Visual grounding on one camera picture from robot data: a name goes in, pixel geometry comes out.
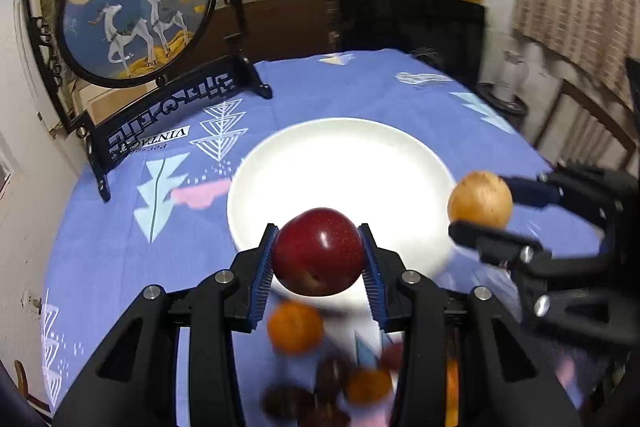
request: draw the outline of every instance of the tangerine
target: tangerine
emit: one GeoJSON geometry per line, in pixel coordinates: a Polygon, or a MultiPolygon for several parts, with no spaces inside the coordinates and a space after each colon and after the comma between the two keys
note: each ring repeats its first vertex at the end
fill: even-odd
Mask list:
{"type": "Polygon", "coordinates": [[[352,405],[371,405],[385,398],[392,389],[387,369],[359,369],[351,375],[344,397],[352,405]]]}
{"type": "Polygon", "coordinates": [[[300,355],[322,342],[322,317],[315,308],[287,301],[273,311],[267,321],[271,344],[287,355],[300,355]]]}

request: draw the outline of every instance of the orange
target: orange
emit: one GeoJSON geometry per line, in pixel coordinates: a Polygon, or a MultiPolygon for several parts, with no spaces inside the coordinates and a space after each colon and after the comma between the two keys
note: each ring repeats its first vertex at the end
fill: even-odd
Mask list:
{"type": "Polygon", "coordinates": [[[388,370],[359,369],[350,376],[344,397],[352,405],[371,405],[384,399],[392,389],[388,370]]]}
{"type": "Polygon", "coordinates": [[[298,302],[284,302],[270,315],[267,333],[271,344],[287,355],[299,355],[322,341],[322,317],[315,308],[298,302]]]}
{"type": "Polygon", "coordinates": [[[455,427],[460,418],[460,371],[458,361],[447,359],[447,410],[445,427],[455,427]]]}

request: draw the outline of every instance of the potato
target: potato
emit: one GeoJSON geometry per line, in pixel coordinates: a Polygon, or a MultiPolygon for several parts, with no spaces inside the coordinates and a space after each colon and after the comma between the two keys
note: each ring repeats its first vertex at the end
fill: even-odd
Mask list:
{"type": "Polygon", "coordinates": [[[507,184],[488,171],[467,174],[451,192],[447,214],[451,221],[464,219],[478,225],[503,229],[513,212],[507,184]]]}

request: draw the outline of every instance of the pink pattern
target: pink pattern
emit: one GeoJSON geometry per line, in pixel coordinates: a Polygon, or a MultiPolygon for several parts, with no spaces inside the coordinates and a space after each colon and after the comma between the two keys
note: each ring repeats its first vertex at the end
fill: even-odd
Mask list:
{"type": "Polygon", "coordinates": [[[231,180],[223,178],[191,187],[174,188],[171,192],[171,199],[175,204],[186,204],[193,210],[202,210],[211,206],[216,198],[226,194],[230,186],[231,180]]]}
{"type": "Polygon", "coordinates": [[[372,416],[367,416],[351,422],[351,427],[387,427],[388,415],[385,411],[379,411],[372,416]]]}

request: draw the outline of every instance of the round framed painting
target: round framed painting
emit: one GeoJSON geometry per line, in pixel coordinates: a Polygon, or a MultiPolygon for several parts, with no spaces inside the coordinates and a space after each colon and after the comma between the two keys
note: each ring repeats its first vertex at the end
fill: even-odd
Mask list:
{"type": "Polygon", "coordinates": [[[214,0],[58,0],[57,40],[65,62],[102,87],[158,78],[198,40],[214,0]]]}

